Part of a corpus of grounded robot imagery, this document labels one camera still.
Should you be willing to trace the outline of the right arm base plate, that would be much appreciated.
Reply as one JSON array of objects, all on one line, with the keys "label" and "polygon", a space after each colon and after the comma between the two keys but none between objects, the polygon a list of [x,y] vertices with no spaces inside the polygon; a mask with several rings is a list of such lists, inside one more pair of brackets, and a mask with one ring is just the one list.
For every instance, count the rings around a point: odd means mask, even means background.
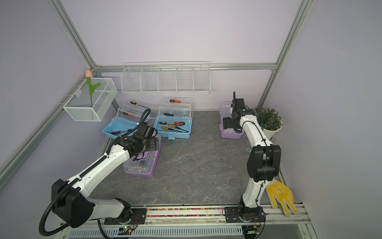
[{"label": "right arm base plate", "polygon": [[256,208],[239,208],[225,207],[222,210],[223,215],[227,223],[264,223],[266,220],[266,214],[263,212],[262,207]]}]

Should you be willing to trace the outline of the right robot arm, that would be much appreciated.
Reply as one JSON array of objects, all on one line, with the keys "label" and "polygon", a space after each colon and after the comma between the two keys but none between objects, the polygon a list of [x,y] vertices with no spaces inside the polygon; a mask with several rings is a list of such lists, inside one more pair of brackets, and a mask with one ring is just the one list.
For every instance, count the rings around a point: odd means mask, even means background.
[{"label": "right robot arm", "polygon": [[231,121],[236,133],[245,133],[251,145],[247,160],[249,182],[238,204],[237,218],[244,222],[265,218],[260,204],[269,183],[279,174],[281,148],[274,145],[262,131],[253,109],[247,108],[243,98],[233,98]]}]

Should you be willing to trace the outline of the purple toolbox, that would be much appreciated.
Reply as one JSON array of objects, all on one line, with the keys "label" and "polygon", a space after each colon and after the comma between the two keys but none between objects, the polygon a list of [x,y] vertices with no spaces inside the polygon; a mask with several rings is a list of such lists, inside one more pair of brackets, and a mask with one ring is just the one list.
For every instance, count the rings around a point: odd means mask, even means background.
[{"label": "purple toolbox", "polygon": [[231,102],[223,102],[219,110],[221,137],[226,139],[241,139],[244,133],[236,133],[233,129],[231,105]]},{"label": "purple toolbox", "polygon": [[138,160],[133,161],[131,158],[122,164],[125,173],[130,176],[146,178],[151,178],[154,175],[162,147],[162,138],[160,135],[156,137],[156,141],[155,148],[157,150],[146,151],[144,154],[138,156]]}]

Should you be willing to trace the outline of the blue toolbox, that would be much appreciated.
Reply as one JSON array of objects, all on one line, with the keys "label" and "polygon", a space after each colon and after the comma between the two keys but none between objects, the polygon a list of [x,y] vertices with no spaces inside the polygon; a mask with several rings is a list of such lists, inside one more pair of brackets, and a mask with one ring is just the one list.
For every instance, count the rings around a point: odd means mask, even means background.
[{"label": "blue toolbox", "polygon": [[[154,122],[159,114],[158,107],[156,105],[152,105],[146,102],[129,99],[126,103],[122,104],[118,108],[116,116],[112,118],[111,122],[102,130],[102,132],[106,134],[109,138],[115,139],[118,136],[122,135],[112,135],[110,134],[112,131],[134,129],[136,126],[139,125],[139,122],[146,108],[133,105],[130,103],[130,101],[134,101],[146,107],[149,107],[151,109],[151,112],[143,122],[149,126],[154,125]],[[135,115],[136,117],[134,118],[123,115],[123,112]]]},{"label": "blue toolbox", "polygon": [[[170,103],[170,99],[181,101],[182,103]],[[174,114],[174,117],[168,117],[165,116],[164,113],[170,113]],[[192,98],[187,97],[175,97],[175,96],[169,96],[169,97],[163,97],[160,104],[159,104],[159,114],[156,118],[156,121],[154,123],[154,128],[158,130],[159,135],[162,138],[167,138],[169,140],[175,140],[175,139],[188,139],[191,136],[191,130],[192,130],[192,124],[193,124],[193,100]],[[162,130],[162,126],[168,125],[162,125],[159,124],[160,121],[164,122],[185,122],[185,125],[177,125],[182,129],[188,130],[189,132],[175,132],[175,131],[167,131]]]}]

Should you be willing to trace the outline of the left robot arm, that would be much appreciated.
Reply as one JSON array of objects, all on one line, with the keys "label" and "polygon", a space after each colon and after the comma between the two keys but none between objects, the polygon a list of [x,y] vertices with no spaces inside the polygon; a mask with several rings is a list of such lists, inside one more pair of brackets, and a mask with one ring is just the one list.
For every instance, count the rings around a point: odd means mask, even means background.
[{"label": "left robot arm", "polygon": [[96,200],[93,190],[118,166],[136,160],[147,151],[159,148],[158,130],[141,123],[132,131],[115,138],[105,153],[89,167],[51,188],[51,202],[39,222],[39,233],[52,236],[67,227],[77,228],[87,221],[114,219],[127,224],[133,218],[131,205],[123,199]]}]

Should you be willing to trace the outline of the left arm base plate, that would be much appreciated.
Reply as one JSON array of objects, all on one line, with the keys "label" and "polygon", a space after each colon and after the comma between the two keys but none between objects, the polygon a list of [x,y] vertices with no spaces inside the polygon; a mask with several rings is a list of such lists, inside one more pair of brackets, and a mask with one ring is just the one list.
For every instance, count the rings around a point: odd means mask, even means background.
[{"label": "left arm base plate", "polygon": [[143,225],[147,218],[146,208],[132,208],[118,218],[106,218],[105,225]]}]

